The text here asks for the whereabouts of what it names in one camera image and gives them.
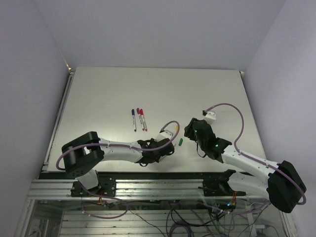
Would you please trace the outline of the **red pen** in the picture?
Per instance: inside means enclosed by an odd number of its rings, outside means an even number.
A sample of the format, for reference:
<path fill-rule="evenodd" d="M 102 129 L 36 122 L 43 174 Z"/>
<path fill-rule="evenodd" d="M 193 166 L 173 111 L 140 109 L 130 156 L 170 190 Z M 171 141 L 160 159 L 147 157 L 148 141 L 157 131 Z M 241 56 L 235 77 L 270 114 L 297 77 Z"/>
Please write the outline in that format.
<path fill-rule="evenodd" d="M 148 128 L 147 128 L 147 125 L 146 125 L 146 120 L 145 120 L 144 116 L 142 116 L 142 120 L 143 120 L 143 124 L 144 124 L 144 127 L 145 127 L 145 131 L 148 131 Z"/>

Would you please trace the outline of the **blue pen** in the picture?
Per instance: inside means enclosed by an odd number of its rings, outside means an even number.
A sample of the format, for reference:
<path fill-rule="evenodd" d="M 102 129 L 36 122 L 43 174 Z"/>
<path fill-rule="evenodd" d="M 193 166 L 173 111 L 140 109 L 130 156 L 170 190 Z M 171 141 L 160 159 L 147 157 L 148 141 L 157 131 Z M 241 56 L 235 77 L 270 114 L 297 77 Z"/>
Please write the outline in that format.
<path fill-rule="evenodd" d="M 137 131 L 137 125 L 136 125 L 136 117 L 135 117 L 135 115 L 134 116 L 132 115 L 132 119 L 133 119 L 134 131 L 136 132 Z"/>

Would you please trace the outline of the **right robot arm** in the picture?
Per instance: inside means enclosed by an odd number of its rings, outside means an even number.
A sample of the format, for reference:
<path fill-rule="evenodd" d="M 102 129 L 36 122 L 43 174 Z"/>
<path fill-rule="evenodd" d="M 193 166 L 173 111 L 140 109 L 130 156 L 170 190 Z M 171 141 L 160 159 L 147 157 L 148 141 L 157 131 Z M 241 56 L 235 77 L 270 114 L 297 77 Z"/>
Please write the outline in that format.
<path fill-rule="evenodd" d="M 206 157 L 232 165 L 246 172 L 224 172 L 218 182 L 223 195 L 245 192 L 267 199 L 278 210 L 291 213 L 303 204 L 306 186 L 292 163 L 277 163 L 237 150 L 230 141 L 216 137 L 209 122 L 193 118 L 184 128 L 184 136 L 196 142 Z"/>

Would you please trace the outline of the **purple pen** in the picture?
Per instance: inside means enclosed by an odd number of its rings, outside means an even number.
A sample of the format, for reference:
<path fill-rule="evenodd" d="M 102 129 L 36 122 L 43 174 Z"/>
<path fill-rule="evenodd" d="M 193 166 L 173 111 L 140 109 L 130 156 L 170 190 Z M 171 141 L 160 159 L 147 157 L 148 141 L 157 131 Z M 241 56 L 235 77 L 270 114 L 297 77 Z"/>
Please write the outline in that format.
<path fill-rule="evenodd" d="M 143 120 L 142 120 L 141 114 L 140 114 L 140 115 L 138 114 L 138 117 L 139 117 L 139 120 L 140 120 L 141 129 L 142 129 L 143 131 L 145 131 L 145 127 L 144 127 L 144 124 L 143 124 Z"/>

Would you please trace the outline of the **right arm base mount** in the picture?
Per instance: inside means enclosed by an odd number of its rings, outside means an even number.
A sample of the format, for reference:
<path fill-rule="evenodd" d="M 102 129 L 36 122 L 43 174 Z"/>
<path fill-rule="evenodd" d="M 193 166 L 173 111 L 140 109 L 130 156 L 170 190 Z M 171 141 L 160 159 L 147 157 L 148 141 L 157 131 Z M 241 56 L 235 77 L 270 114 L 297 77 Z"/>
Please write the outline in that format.
<path fill-rule="evenodd" d="M 203 191 L 205 197 L 233 196 L 235 191 L 228 184 L 233 174 L 236 174 L 236 171 L 231 169 L 207 173 L 198 189 Z"/>

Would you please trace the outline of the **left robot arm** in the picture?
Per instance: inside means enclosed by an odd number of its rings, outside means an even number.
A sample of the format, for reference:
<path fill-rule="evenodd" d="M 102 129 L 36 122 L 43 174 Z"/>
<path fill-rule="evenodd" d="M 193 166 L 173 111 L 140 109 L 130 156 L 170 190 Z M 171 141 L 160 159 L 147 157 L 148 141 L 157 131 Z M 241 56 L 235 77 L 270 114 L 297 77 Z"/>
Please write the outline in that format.
<path fill-rule="evenodd" d="M 89 196 L 100 192 L 101 184 L 94 167 L 103 161 L 128 161 L 145 167 L 160 162 L 174 153 L 173 133 L 162 130 L 156 138 L 131 143 L 108 141 L 88 132 L 62 147 L 62 156 L 56 162 L 66 176 L 83 184 Z"/>

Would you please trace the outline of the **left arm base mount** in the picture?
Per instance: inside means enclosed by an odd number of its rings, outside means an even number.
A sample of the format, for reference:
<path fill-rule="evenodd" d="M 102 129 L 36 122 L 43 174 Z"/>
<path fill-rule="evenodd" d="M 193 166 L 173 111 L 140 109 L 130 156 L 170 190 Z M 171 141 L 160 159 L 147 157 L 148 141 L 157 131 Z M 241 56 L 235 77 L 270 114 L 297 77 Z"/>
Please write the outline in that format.
<path fill-rule="evenodd" d="M 89 190 L 93 194 L 114 197 L 116 194 L 116 186 L 117 183 L 112 178 L 101 178 L 99 184 Z M 92 197 L 89 193 L 87 193 L 82 186 L 79 184 L 78 181 L 73 182 L 73 186 L 71 188 L 71 197 Z"/>

